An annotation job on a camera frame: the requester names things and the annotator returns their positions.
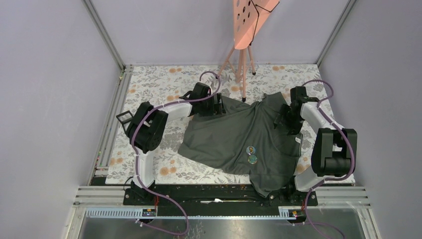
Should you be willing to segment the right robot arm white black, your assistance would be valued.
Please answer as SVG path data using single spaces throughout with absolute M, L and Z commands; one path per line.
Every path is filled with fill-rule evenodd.
M 293 187 L 285 192 L 288 203 L 298 205 L 305 191 L 325 181 L 342 181 L 355 170 L 357 132 L 344 128 L 321 108 L 321 101 L 307 95 L 304 86 L 290 90 L 290 105 L 282 105 L 274 126 L 285 126 L 289 135 L 300 133 L 307 122 L 316 133 L 311 166 L 293 178 Z

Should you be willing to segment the round brooch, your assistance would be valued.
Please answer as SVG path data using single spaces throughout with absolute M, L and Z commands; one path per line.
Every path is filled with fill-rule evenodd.
M 255 149 L 255 147 L 254 147 L 254 146 L 248 146 L 248 147 L 246 148 L 246 153 L 247 153 L 248 155 L 255 155 L 255 153 L 256 153 L 256 149 Z
M 256 164 L 258 161 L 258 158 L 256 155 L 251 154 L 248 156 L 247 160 L 250 164 Z

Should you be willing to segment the dark grey t-shirt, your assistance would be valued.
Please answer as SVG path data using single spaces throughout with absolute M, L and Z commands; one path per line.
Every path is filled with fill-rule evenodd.
M 286 104 L 283 95 L 264 94 L 250 105 L 228 97 L 222 100 L 225 114 L 193 117 L 178 153 L 228 174 L 248 175 L 263 197 L 285 187 L 296 170 L 301 144 L 299 134 L 288 135 L 283 126 L 274 128 L 281 105 Z M 256 149 L 256 164 L 247 160 L 248 146 Z

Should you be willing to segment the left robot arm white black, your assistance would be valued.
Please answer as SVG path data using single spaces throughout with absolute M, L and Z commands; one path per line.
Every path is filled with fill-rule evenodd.
M 153 189 L 149 188 L 155 181 L 153 159 L 166 124 L 194 115 L 214 116 L 224 113 L 221 93 L 212 92 L 208 85 L 198 82 L 193 90 L 177 101 L 157 107 L 143 102 L 134 114 L 125 111 L 116 116 L 135 151 L 131 188 L 137 189 L 135 198 L 141 204 L 147 205 L 154 200 Z

